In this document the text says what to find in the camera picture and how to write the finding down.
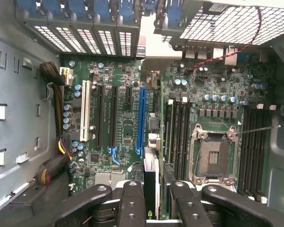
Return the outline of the silver chipset heatsink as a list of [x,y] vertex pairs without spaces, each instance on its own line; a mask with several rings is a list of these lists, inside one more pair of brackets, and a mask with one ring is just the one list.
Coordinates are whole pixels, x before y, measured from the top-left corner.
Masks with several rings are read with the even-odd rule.
[[112,189],[116,187],[119,181],[126,179],[126,173],[96,173],[95,184],[105,184]]

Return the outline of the metal socket cover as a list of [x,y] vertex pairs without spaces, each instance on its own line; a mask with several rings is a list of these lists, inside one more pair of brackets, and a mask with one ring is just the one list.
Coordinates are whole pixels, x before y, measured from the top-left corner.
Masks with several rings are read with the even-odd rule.
[[195,176],[193,178],[193,185],[198,191],[201,191],[203,187],[214,184],[224,187],[232,192],[237,192],[236,190],[236,177],[208,177],[208,176]]

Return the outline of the CPU socket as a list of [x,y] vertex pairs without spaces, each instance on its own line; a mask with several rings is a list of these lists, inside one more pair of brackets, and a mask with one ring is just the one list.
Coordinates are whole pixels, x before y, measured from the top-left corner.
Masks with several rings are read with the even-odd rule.
[[195,186],[235,186],[239,136],[235,125],[206,129],[197,123],[190,140],[188,178]]

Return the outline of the RAM stick with white label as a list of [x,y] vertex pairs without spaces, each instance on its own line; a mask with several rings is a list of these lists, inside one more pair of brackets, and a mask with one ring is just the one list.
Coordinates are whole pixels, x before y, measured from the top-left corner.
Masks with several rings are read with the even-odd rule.
[[173,126],[173,110],[174,110],[174,100],[169,99],[166,105],[166,132],[165,132],[165,161],[170,162],[170,141]]

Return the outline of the blue expansion slot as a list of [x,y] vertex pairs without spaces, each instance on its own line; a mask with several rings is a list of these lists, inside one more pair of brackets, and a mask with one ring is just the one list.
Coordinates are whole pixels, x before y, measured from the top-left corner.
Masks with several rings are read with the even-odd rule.
[[146,88],[140,87],[137,143],[136,143],[136,153],[140,158],[142,158],[143,146],[144,146],[145,111],[146,111]]

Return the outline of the green motherboard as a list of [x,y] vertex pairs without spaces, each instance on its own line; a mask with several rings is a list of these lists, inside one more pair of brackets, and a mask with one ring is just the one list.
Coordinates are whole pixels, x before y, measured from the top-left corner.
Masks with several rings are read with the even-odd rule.
[[[139,93],[145,87],[141,81],[140,61],[108,58],[79,58],[67,60],[61,68],[74,77],[74,85],[64,96],[63,136],[72,155],[70,163],[70,192],[79,193],[95,185],[96,173],[126,173],[133,179],[132,166],[143,166],[143,153],[136,153]],[[166,105],[174,100],[173,126],[170,141],[170,162],[176,180],[189,181],[190,140],[193,129],[200,123],[206,129],[225,129],[235,125],[237,131],[268,127],[274,107],[268,102],[269,83],[274,76],[271,63],[252,62],[249,57],[238,65],[219,67],[207,64],[189,72],[191,61],[174,61],[164,74],[164,123]],[[91,81],[89,140],[80,141],[82,81]],[[98,87],[105,88],[102,147],[98,139]],[[116,145],[118,166],[109,153],[110,107],[112,86],[118,87]],[[125,103],[126,87],[132,87],[132,105]],[[263,189],[263,166],[269,130],[240,134],[237,162],[238,193],[266,203]]]

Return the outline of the thin metal locking lever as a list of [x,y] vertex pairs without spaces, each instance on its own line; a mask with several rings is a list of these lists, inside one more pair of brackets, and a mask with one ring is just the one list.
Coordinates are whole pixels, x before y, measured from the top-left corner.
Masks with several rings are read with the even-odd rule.
[[235,135],[246,134],[246,133],[252,133],[252,132],[257,132],[257,131],[266,131],[266,130],[277,129],[277,128],[281,128],[281,125],[273,125],[273,126],[268,126],[268,127],[258,128],[258,129],[252,129],[252,130],[247,130],[247,131],[241,131],[241,132],[235,133]]

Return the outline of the white expansion slot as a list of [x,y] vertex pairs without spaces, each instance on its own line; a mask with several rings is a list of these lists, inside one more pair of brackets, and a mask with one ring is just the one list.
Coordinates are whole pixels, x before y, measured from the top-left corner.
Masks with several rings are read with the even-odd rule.
[[82,81],[81,119],[80,119],[80,141],[89,140],[90,121],[90,89],[91,81]]

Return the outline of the black plastic shroud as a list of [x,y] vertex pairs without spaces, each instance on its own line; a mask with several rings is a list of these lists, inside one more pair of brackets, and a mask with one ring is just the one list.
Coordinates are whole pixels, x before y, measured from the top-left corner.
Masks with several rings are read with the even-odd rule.
[[41,211],[51,208],[69,196],[69,176],[65,172],[50,185],[32,183],[11,203],[0,210],[0,227],[16,227]]

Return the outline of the open black PC case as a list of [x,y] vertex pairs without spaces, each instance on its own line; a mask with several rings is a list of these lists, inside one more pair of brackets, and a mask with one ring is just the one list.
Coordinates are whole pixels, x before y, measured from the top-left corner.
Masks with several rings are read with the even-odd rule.
[[[70,192],[72,155],[62,139],[64,96],[74,85],[74,77],[61,71],[67,60],[142,63],[146,40],[155,35],[180,54],[174,61],[192,62],[189,72],[211,63],[236,66],[243,57],[274,65],[269,126],[281,128],[269,130],[267,137],[262,178],[267,202],[236,193],[277,211],[278,227],[284,227],[284,0],[0,0],[0,40],[40,60],[38,70],[53,102],[54,155],[38,167],[28,188],[50,185],[66,172],[68,198],[78,194]],[[65,200],[16,227],[53,227]],[[164,206],[160,220],[148,219],[145,209],[146,227],[182,227]]]

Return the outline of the short black expansion slot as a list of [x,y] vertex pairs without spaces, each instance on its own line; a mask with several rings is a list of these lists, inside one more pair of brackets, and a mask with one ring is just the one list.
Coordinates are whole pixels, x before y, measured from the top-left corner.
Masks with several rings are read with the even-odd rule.
[[132,87],[126,87],[125,91],[125,103],[127,105],[132,105]]

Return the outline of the grey power supply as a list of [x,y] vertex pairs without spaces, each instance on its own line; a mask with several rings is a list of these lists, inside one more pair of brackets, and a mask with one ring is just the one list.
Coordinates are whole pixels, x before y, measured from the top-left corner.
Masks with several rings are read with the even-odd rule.
[[0,40],[0,209],[54,155],[53,102],[40,60]]

